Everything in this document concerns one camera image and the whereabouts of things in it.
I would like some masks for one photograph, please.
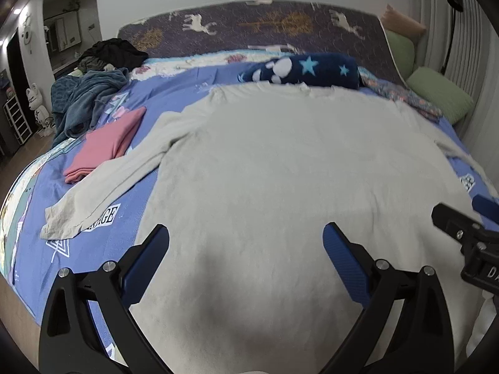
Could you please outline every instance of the black lamp pole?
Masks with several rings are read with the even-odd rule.
[[[463,0],[447,0],[447,2],[452,7],[451,40],[448,43],[445,62],[443,62],[443,66],[440,69],[441,74],[445,74],[445,71],[447,70],[448,58],[451,56],[452,40],[454,39],[454,28],[456,27],[456,11],[463,12]]]

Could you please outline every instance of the white rabbit figurine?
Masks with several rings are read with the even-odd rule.
[[[26,95],[29,101],[29,109],[34,111],[36,123],[41,126],[38,134],[45,137],[54,133],[54,119],[48,113],[47,108],[43,106],[43,97],[35,83],[31,85],[30,89],[26,90]]]

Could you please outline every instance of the pink garment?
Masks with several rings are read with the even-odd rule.
[[[76,183],[101,163],[123,156],[137,133],[145,112],[145,107],[129,111],[118,120],[87,132],[80,152],[74,157],[71,166],[64,170],[66,184]]]

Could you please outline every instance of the silver bolt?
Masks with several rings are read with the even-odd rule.
[[[113,271],[114,269],[116,268],[116,263],[114,261],[106,261],[103,265],[102,265],[102,269],[109,273],[110,271]]]
[[[385,259],[376,260],[376,267],[380,270],[387,270],[390,268],[390,263],[388,263]]]
[[[69,274],[69,269],[68,269],[68,267],[64,267],[64,268],[60,269],[60,270],[59,270],[59,272],[58,272],[58,275],[59,275],[59,277],[61,277],[61,278],[66,277],[68,274]]]
[[[435,274],[435,269],[432,266],[425,266],[423,267],[423,272],[427,276],[433,276]]]

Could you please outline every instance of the blue bed sheet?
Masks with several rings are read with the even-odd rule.
[[[236,84],[238,74],[251,67],[252,63],[235,63],[225,66],[195,68],[174,77],[152,77],[145,81],[132,81],[108,103],[99,121],[104,125],[113,120],[121,108],[147,108],[141,126],[131,143],[136,147],[154,122],[164,111],[180,112],[185,106],[204,97],[217,84]],[[362,89],[367,94],[374,94]],[[452,126],[446,119],[439,127],[458,145],[462,146]],[[35,317],[41,323],[46,300],[57,271],[69,267],[73,272],[99,268],[107,260],[118,260],[133,245],[146,202],[157,178],[157,171],[150,173],[111,205],[107,212],[87,231],[71,240],[40,240],[41,227],[45,223],[45,208],[54,205],[66,193],[70,185],[64,183],[62,172],[79,152],[83,139],[75,141],[69,151],[60,153],[47,162],[40,171],[33,189],[26,220],[18,241],[11,285]],[[449,159],[456,174],[470,182],[470,196],[478,193],[490,197],[480,177],[459,159]],[[499,230],[499,226],[486,221],[488,229]],[[90,304],[103,345],[113,354],[112,338],[95,303]]]

